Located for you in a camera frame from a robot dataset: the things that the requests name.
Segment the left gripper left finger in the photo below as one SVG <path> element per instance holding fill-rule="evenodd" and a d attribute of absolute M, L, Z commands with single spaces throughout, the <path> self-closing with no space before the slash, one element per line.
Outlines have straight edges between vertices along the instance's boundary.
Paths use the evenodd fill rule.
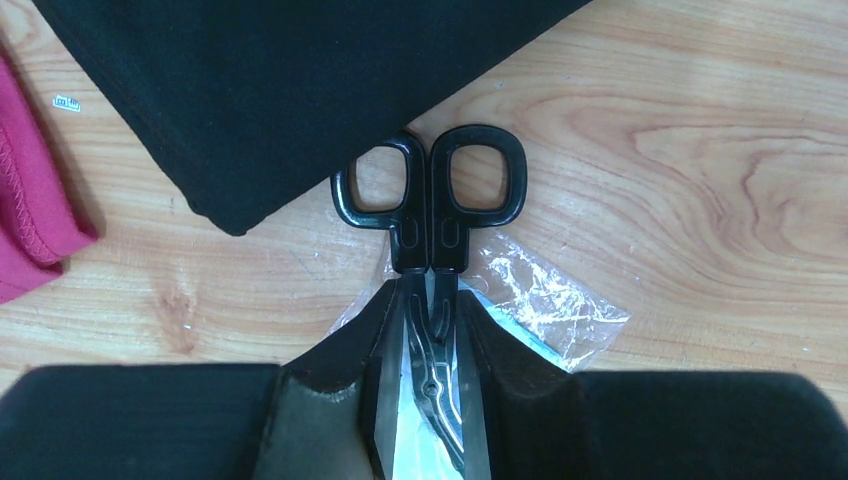
<path fill-rule="evenodd" d="M 388 479 L 401 285 L 284 364 L 52 365 L 1 398 L 5 479 Z"/>

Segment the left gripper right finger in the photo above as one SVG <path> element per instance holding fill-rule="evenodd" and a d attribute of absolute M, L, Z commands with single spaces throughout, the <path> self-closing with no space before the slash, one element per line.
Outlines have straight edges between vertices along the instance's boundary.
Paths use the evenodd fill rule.
<path fill-rule="evenodd" d="M 843 479 L 847 427 L 805 377 L 568 373 L 457 298 L 468 479 Z"/>

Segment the clear bag white gauze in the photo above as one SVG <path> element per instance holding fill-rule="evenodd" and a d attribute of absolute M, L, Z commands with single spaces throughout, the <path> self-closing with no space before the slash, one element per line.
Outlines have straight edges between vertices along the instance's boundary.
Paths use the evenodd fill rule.
<path fill-rule="evenodd" d="M 459 285 L 472 291 L 501 327 L 567 372 L 586 369 L 631 317 L 498 229 L 473 236 L 470 264 Z M 460 478 L 415 403 L 407 349 L 402 351 L 399 393 L 393 478 Z"/>

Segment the black handled scissors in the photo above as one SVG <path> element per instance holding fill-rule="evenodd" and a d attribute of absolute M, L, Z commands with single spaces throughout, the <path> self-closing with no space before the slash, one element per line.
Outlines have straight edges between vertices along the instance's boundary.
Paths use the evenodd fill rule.
<path fill-rule="evenodd" d="M 469 266 L 472 230 L 508 224 L 521 213 L 528 190 L 526 154 L 515 135 L 485 124 L 454 127 L 430 149 L 408 130 L 382 144 L 404 158 L 405 189 L 400 203 L 386 210 L 363 210 L 351 187 L 354 166 L 332 176 L 332 198 L 345 223 L 385 230 L 389 235 L 391 265 L 406 288 L 405 325 L 415 403 L 452 465 L 463 472 L 462 422 L 451 385 L 459 276 Z M 506 190 L 495 208 L 466 207 L 454 193 L 452 159 L 469 146 L 494 149 L 504 161 Z"/>

